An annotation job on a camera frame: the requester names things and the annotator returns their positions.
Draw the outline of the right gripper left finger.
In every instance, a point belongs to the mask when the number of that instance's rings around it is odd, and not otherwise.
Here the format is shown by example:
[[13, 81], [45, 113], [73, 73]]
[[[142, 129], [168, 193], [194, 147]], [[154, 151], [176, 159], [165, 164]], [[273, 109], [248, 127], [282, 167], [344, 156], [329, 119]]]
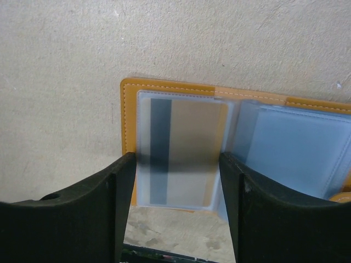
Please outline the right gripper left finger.
[[1, 203], [1, 262], [119, 262], [136, 166], [129, 152], [40, 200]]

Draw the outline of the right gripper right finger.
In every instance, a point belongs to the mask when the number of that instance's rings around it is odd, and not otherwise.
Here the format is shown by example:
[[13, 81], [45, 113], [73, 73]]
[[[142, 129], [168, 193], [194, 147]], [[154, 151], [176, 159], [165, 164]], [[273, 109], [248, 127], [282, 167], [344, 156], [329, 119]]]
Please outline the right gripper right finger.
[[237, 262], [350, 262], [350, 203], [290, 189], [230, 153], [219, 167]]

